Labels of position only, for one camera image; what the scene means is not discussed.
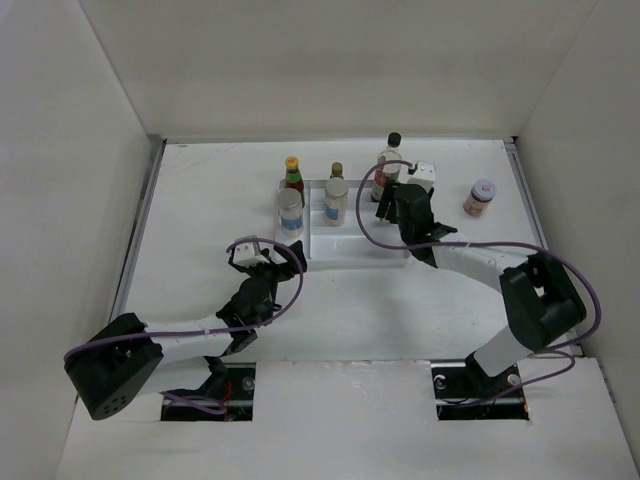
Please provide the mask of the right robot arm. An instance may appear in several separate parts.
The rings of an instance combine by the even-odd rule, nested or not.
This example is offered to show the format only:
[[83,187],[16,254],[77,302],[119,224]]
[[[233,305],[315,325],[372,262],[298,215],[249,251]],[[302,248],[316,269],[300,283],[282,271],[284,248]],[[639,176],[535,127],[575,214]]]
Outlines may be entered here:
[[435,220],[433,193],[417,184],[388,185],[376,216],[398,226],[404,248],[418,261],[500,295],[505,326],[465,358],[463,373],[471,393],[487,395],[509,368],[585,320],[586,307],[558,259],[540,250],[522,255],[472,247],[456,228]]

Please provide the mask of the chili sauce bottle yellow cap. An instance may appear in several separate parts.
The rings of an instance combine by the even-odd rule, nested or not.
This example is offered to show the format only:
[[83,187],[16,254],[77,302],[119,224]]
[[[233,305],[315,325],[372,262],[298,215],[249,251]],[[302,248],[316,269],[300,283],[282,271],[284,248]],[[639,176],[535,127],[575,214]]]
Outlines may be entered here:
[[289,156],[285,159],[285,187],[295,189],[301,197],[302,206],[305,206],[305,185],[299,168],[299,159]]

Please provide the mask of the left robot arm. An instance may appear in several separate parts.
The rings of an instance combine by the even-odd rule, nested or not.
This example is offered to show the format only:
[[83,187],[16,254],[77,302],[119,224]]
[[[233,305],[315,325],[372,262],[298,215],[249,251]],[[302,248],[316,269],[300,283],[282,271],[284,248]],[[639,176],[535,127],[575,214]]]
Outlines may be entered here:
[[175,325],[124,313],[65,354],[64,370],[92,419],[110,418],[147,393],[162,395],[169,407],[228,417],[233,383],[224,358],[289,310],[277,301],[278,286],[302,281],[307,271],[302,241],[261,242],[245,237],[229,247],[230,266],[246,278],[216,313]]

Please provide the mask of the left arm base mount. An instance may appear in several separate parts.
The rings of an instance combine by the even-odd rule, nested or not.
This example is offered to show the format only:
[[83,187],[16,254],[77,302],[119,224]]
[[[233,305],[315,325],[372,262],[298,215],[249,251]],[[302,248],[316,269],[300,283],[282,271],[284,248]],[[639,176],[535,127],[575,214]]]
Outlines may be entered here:
[[165,397],[160,413],[164,422],[249,422],[253,419],[255,363],[225,363],[200,357],[208,376],[193,389],[175,389]]

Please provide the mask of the small oil bottle gold cap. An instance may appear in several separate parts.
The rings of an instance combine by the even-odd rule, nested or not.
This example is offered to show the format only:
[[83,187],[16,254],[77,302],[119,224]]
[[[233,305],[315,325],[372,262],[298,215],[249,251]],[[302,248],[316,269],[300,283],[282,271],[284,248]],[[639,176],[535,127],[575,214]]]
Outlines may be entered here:
[[331,165],[331,178],[344,178],[344,167],[341,162],[333,162]]

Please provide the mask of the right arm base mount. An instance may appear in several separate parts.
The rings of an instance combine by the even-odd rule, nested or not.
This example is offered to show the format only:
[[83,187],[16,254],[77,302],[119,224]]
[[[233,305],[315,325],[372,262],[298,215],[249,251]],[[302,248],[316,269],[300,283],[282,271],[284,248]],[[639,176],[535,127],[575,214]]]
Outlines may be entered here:
[[521,390],[506,393],[521,382],[517,365],[480,386],[470,380],[463,361],[433,362],[431,375],[440,421],[529,419],[524,393]]

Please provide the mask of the soy sauce bottle black cap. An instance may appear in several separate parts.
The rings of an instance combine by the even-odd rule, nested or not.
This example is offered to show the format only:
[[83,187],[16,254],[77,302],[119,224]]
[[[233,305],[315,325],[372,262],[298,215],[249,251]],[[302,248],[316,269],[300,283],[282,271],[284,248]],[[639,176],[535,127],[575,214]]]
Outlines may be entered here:
[[402,156],[399,152],[402,136],[398,132],[391,132],[387,138],[386,148],[378,155],[377,168],[374,172],[374,178],[371,188],[371,199],[379,202],[384,192],[384,188],[388,183],[398,180],[400,172],[400,164],[396,164],[397,160],[401,160]]

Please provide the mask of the chili jar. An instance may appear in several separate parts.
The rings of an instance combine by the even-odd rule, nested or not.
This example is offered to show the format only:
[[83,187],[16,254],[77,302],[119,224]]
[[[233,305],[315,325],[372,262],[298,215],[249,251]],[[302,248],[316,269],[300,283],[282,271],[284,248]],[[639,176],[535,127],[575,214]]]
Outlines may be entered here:
[[496,196],[496,185],[488,179],[479,179],[472,185],[463,203],[463,210],[472,217],[481,217]]

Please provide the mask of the white bead jar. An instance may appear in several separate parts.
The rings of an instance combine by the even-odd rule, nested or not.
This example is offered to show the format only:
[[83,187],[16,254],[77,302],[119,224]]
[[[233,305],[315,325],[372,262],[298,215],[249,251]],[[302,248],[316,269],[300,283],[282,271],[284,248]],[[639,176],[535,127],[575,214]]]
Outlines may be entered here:
[[279,223],[289,237],[300,236],[304,231],[304,207],[301,193],[294,188],[285,188],[277,195]]
[[330,178],[324,187],[324,218],[332,227],[344,224],[349,187],[340,177]]

